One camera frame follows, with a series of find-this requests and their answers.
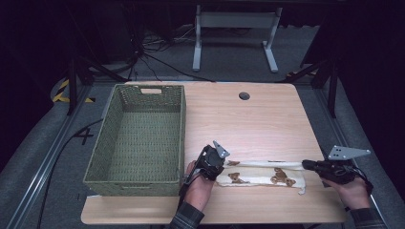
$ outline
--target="metal frame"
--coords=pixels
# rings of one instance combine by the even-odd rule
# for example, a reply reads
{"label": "metal frame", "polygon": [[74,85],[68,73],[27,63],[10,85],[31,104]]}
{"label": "metal frame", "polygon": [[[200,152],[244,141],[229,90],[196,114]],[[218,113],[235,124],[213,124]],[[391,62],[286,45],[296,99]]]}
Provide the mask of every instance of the metal frame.
{"label": "metal frame", "polygon": [[202,39],[201,29],[208,28],[260,28],[269,29],[269,37],[263,42],[268,65],[273,73],[278,72],[271,45],[274,40],[277,26],[280,21],[282,8],[276,12],[213,12],[201,11],[197,6],[196,11],[196,46],[194,49],[193,71],[198,72],[201,65]]}

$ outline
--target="metal rail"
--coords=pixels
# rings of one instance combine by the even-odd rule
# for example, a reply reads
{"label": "metal rail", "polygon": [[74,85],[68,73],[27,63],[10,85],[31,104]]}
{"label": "metal rail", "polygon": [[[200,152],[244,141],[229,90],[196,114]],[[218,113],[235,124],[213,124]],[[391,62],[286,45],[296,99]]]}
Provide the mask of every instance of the metal rail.
{"label": "metal rail", "polygon": [[90,86],[84,86],[83,89],[80,91],[77,107],[74,109],[71,115],[68,115],[65,118],[59,133],[53,141],[53,145],[51,146],[48,153],[45,155],[42,164],[40,165],[36,174],[33,176],[32,182],[25,195],[22,197],[20,204],[15,210],[7,228],[22,227],[27,214],[30,212],[32,205],[41,192],[44,183],[47,181],[53,165],[56,163],[57,155],[60,153],[61,147],[63,145],[63,140],[65,140],[66,134],[70,131],[70,128],[74,123],[75,118],[77,117],[81,106],[84,104],[85,98],[89,94],[90,90]]}
{"label": "metal rail", "polygon": [[[324,113],[324,115],[328,118],[328,121],[330,123],[331,128],[333,129],[334,134],[336,135],[337,141],[339,143],[340,146],[344,146],[344,147],[350,147],[348,141],[345,138],[345,135],[343,134],[343,131],[339,125],[339,123],[337,122],[336,118],[331,117],[330,112],[329,112],[329,108],[328,108],[328,99],[326,98],[325,94],[322,93],[322,89],[316,89],[314,90],[314,93],[316,95],[316,98],[319,102],[319,104],[322,107],[322,112]],[[354,165],[356,167],[358,167],[357,162],[355,161],[355,159],[352,159],[352,162],[354,163]],[[380,209],[378,208],[377,203],[375,202],[375,199],[373,197],[373,195],[370,195],[370,198],[373,202],[373,205],[375,207],[375,209],[377,210],[379,216],[381,216],[382,220],[384,221],[385,225],[387,226],[387,228],[390,228],[386,222],[386,220],[383,218]]]}

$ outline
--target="person's left hand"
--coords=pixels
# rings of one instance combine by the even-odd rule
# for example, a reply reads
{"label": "person's left hand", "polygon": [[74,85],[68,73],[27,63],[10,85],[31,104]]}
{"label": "person's left hand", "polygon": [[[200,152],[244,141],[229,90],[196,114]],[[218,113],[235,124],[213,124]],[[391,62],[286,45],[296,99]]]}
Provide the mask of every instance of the person's left hand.
{"label": "person's left hand", "polygon": [[[188,164],[185,172],[187,175],[190,175],[191,171],[193,170],[194,163],[196,163],[195,160]],[[184,201],[202,212],[209,200],[209,197],[211,196],[211,190],[215,181],[205,179],[205,177],[201,176],[200,174],[196,174],[195,176],[198,177],[191,182],[190,187],[188,187]]]}

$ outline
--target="metal bracket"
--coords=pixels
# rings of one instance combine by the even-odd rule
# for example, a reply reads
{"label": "metal bracket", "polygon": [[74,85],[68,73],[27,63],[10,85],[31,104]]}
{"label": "metal bracket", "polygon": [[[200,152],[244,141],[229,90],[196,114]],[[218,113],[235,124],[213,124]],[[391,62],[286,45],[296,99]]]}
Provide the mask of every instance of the metal bracket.
{"label": "metal bracket", "polygon": [[225,157],[230,155],[230,153],[226,149],[224,149],[224,147],[222,147],[220,144],[218,144],[217,141],[214,140],[213,143],[214,143],[215,149],[217,149],[218,156],[220,158],[224,159]]}
{"label": "metal bracket", "polygon": [[360,150],[343,146],[333,146],[328,156],[329,160],[349,160],[371,154],[370,150]]}

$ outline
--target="wooden table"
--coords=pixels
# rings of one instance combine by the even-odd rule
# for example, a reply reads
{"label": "wooden table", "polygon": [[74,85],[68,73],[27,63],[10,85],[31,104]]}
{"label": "wooden table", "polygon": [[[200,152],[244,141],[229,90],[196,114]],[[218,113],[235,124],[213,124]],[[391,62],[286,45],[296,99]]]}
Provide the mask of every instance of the wooden table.
{"label": "wooden table", "polygon": [[[322,154],[294,86],[290,84],[144,82],[182,84],[186,96],[185,168],[206,144],[221,143],[230,160],[322,160]],[[246,92],[249,100],[239,93]],[[288,187],[215,185],[202,223],[342,222],[338,195],[319,176],[304,171],[307,192]],[[177,197],[87,197],[87,224],[167,224]]]}

